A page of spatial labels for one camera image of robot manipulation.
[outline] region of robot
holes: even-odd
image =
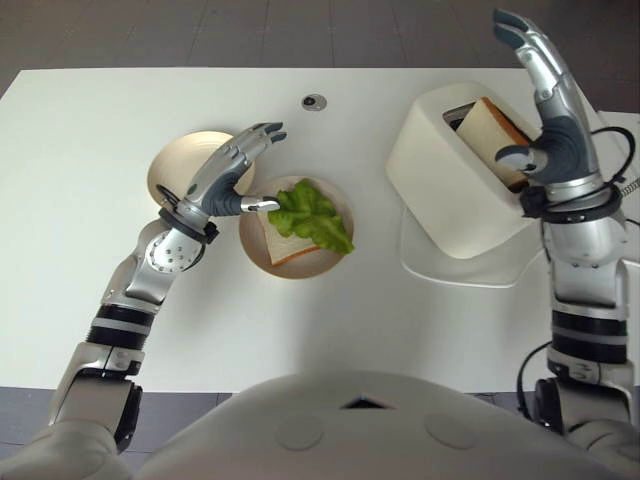
[[[603,180],[578,88],[548,38],[501,10],[494,32],[528,70],[543,127],[531,146],[496,158],[529,177],[521,202],[541,219],[551,268],[553,376],[538,381],[533,415],[523,411],[533,421],[401,375],[290,376],[234,396],[151,455],[136,478],[640,478],[625,219],[615,186],[622,172]],[[135,430],[142,389],[132,377],[154,317],[174,279],[215,239],[210,217],[279,208],[276,199],[241,197],[233,187],[285,139],[281,128],[254,125],[212,154],[184,198],[165,192],[160,218],[144,227],[108,284],[51,401],[48,426],[0,462],[0,478],[132,478],[117,455]]]

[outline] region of gray floor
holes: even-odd
[[[549,34],[596,109],[640,111],[637,0],[0,0],[0,95],[39,68],[517,67],[492,37],[495,4]],[[0,388],[0,459],[50,396]],[[477,396],[516,412],[513,393]],[[228,397],[146,393],[131,468]]]

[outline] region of empty plate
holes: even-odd
[[[313,177],[281,177],[255,189],[251,194],[255,196],[276,196],[278,191],[291,191],[293,187],[302,179],[307,179],[311,184],[322,192],[336,208],[338,215],[342,217],[344,228],[353,239],[353,218],[351,210],[347,205],[344,195],[331,184]],[[258,216],[245,213],[240,216],[240,241],[244,251],[249,258],[265,272],[282,278],[309,278],[326,272],[336,265],[343,257],[330,250],[315,250],[295,257],[281,265],[271,265],[271,258],[267,250],[267,242],[264,229],[260,225]]]
[[[232,135],[223,132],[196,132],[177,138],[166,145],[153,159],[147,174],[147,188],[158,205],[164,197],[156,188],[162,185],[171,190],[178,198],[183,198],[191,179],[223,143]],[[240,177],[236,192],[244,195],[249,191],[255,175],[255,163]]]

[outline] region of black joint ring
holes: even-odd
[[[599,220],[610,216],[622,205],[622,194],[615,185],[610,185],[611,196],[606,203],[585,210],[572,210],[566,212],[551,212],[545,210],[541,217],[547,223],[584,223]]]
[[[189,238],[193,238],[196,242],[199,242],[202,245],[211,243],[213,239],[218,236],[218,228],[215,223],[207,222],[207,225],[204,227],[204,234],[202,234],[182,223],[166,208],[161,209],[158,212],[158,215],[160,215],[160,218],[171,228],[175,228],[179,232],[184,233]]]

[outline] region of sandwich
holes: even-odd
[[[320,249],[340,255],[354,249],[335,206],[307,179],[277,194],[280,210],[259,212],[272,265]]]

